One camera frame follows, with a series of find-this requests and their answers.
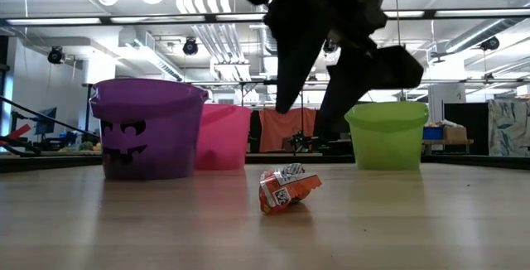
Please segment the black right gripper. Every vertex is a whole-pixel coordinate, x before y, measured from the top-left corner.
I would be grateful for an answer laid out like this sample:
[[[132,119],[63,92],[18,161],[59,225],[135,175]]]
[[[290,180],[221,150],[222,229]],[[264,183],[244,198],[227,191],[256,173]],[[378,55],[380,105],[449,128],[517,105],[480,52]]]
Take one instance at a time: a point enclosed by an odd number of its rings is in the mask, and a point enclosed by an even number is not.
[[[263,5],[263,18],[277,43],[276,110],[288,111],[326,39],[340,47],[316,116],[316,135],[327,137],[344,115],[374,88],[414,88],[423,68],[403,46],[378,47],[371,35],[386,26],[383,0],[247,0]]]

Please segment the small black tripod device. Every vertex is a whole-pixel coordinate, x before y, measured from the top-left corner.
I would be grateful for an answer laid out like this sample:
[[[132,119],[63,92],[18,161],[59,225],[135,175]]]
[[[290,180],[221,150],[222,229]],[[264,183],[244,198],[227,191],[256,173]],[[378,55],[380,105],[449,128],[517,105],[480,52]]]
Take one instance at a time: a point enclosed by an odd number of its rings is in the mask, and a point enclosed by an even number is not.
[[[311,152],[312,137],[306,136],[304,132],[298,131],[288,140],[293,153]]]

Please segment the orange hanging cloth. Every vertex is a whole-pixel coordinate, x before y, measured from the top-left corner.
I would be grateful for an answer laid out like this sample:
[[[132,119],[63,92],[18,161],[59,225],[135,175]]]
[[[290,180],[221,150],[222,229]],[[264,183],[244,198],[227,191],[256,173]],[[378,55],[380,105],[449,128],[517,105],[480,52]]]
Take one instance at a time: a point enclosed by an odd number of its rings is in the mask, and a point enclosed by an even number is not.
[[[317,111],[312,108],[294,108],[286,114],[280,114],[271,108],[259,112],[262,133],[260,151],[274,152],[282,150],[283,140],[302,131],[306,137],[313,135]]]

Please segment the white ceiling light strip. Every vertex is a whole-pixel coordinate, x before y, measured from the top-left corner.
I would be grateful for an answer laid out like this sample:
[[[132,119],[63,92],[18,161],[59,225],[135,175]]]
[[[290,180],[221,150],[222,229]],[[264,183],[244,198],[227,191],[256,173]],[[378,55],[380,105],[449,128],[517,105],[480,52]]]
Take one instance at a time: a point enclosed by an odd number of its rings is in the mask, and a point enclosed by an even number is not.
[[[501,8],[501,9],[473,9],[473,10],[439,10],[436,17],[478,17],[478,18],[504,18],[530,16],[530,8]]]
[[[7,19],[7,23],[13,26],[49,26],[49,25],[97,25],[101,21],[98,18],[28,18]]]
[[[420,18],[423,17],[424,11],[384,11],[389,18]]]
[[[219,22],[260,22],[264,18],[264,13],[230,13],[217,14],[215,19]]]
[[[199,16],[145,16],[145,17],[111,17],[113,23],[164,23],[164,22],[204,22],[205,17]]]

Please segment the green plastic bucket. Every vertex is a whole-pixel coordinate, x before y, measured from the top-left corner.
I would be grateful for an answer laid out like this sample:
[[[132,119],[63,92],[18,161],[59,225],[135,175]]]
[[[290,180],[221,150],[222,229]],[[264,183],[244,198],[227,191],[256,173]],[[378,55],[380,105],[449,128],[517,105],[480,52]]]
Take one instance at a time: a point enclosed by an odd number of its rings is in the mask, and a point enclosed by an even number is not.
[[[349,124],[359,169],[417,171],[422,154],[428,107],[417,102],[355,105],[344,116]]]

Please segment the pink plastic bucket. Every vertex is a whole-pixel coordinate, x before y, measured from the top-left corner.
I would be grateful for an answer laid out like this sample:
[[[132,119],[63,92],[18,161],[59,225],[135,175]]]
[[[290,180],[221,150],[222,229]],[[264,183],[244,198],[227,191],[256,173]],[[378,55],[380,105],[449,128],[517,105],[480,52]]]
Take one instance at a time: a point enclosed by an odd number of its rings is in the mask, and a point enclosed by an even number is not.
[[[244,167],[251,113],[250,108],[234,104],[206,104],[203,107],[196,170],[232,171]]]

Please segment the orange Reese's cup pack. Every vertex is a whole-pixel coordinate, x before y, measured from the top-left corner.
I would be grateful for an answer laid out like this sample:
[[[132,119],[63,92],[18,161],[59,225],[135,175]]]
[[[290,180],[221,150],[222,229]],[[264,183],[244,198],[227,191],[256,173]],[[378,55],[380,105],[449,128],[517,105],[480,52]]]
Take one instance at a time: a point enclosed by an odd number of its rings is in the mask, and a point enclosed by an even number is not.
[[[306,172],[301,163],[291,163],[264,171],[259,179],[260,209],[277,214],[304,200],[321,186],[317,174]]]

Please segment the blue storage bin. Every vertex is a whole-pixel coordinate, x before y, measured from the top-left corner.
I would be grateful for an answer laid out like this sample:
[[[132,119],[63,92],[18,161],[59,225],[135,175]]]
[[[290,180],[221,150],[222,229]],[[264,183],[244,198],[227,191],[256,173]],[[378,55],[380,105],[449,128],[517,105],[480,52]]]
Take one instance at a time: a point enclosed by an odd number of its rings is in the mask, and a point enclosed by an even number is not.
[[[427,141],[443,140],[444,139],[444,128],[443,127],[424,127],[422,133],[422,139]]]

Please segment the brown cardboard box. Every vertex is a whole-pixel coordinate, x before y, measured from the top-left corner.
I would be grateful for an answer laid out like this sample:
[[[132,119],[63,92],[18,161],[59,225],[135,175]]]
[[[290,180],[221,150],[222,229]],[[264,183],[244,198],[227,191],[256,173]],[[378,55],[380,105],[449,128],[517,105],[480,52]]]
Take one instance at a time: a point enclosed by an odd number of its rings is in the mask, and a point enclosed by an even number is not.
[[[466,127],[443,127],[443,137],[446,141],[463,142],[468,140]]]

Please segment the black partition panel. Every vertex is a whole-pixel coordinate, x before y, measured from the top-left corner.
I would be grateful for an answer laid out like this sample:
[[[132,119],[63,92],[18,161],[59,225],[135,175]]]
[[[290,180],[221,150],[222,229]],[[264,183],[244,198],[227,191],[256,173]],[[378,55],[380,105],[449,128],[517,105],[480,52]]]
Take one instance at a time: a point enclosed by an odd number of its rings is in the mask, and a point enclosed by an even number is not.
[[[487,103],[444,104],[444,118],[466,127],[468,139],[473,139],[470,154],[489,155],[489,107]]]

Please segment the purple plastic bucket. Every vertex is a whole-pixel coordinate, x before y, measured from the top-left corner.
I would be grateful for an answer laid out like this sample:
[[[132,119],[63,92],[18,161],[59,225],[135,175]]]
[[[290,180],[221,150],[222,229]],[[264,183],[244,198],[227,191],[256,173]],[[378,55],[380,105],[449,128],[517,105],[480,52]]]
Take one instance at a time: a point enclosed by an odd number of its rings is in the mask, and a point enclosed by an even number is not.
[[[144,181],[191,176],[208,92],[167,80],[113,79],[94,85],[105,178]]]

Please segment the leaf patterned curtain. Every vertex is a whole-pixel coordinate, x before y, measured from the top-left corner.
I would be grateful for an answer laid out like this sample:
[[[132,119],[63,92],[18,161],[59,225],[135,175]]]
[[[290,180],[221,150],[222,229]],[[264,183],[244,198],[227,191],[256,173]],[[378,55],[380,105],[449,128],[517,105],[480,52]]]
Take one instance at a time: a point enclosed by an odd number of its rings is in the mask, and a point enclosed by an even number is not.
[[[488,145],[493,157],[530,157],[530,101],[489,100]]]

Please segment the black computer monitor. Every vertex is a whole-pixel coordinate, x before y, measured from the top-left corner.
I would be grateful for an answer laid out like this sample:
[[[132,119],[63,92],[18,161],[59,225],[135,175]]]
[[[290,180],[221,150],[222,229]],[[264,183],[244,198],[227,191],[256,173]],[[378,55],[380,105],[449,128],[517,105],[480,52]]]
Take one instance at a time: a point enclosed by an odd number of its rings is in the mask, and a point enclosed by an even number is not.
[[[48,118],[56,117],[57,108],[47,108],[40,111],[40,114],[47,116]],[[55,122],[47,118],[38,116],[36,118],[35,134],[36,135],[46,135],[48,133],[53,133],[55,130]]]

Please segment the red tape strip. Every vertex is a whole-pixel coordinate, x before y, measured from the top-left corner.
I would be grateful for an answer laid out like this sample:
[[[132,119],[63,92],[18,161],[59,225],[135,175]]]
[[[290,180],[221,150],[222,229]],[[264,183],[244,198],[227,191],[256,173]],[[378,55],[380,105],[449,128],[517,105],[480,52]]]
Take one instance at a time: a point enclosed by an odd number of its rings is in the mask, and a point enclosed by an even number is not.
[[[25,124],[22,127],[20,127],[19,129],[16,129],[15,131],[9,133],[7,135],[7,137],[11,138],[11,139],[18,139],[19,137],[21,137],[23,134],[29,132],[30,130],[31,130],[31,127],[28,124]],[[0,147],[5,145],[5,144],[6,144],[6,142],[0,141]]]

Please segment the silver ceiling duct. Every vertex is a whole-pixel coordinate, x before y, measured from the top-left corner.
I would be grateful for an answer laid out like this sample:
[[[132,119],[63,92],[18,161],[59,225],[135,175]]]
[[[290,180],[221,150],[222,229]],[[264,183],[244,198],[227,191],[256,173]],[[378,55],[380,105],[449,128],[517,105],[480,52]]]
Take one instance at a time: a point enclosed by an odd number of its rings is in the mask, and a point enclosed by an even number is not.
[[[480,24],[472,27],[468,31],[459,35],[458,37],[448,41],[445,44],[445,51],[447,53],[458,53],[466,49],[476,46],[479,43],[496,36],[502,31],[514,27],[517,24],[525,21],[525,17],[519,18],[501,18],[497,20],[486,20]]]

